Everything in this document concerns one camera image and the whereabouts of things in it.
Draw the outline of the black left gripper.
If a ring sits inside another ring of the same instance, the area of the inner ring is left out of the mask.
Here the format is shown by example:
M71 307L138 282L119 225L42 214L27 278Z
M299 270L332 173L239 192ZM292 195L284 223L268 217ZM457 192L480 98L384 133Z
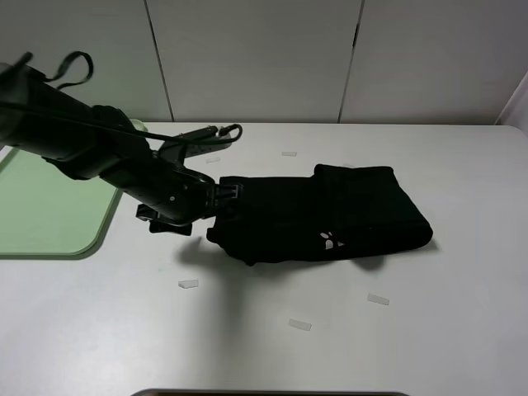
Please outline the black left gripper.
M242 191L239 184L214 184L206 193L205 215L221 215L238 202Z

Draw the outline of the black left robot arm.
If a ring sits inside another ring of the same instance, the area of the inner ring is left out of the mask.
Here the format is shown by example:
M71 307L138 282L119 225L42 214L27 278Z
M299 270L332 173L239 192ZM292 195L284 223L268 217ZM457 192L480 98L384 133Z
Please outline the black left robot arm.
M137 218L155 229L186 230L238 198L240 186L218 184L183 162L191 149L228 144L225 136L241 129L157 137L136 130L115 107L87 106L49 86L25 59L1 66L1 143L42 157L71 179L102 179L138 200ZM163 144L152 150L156 138Z

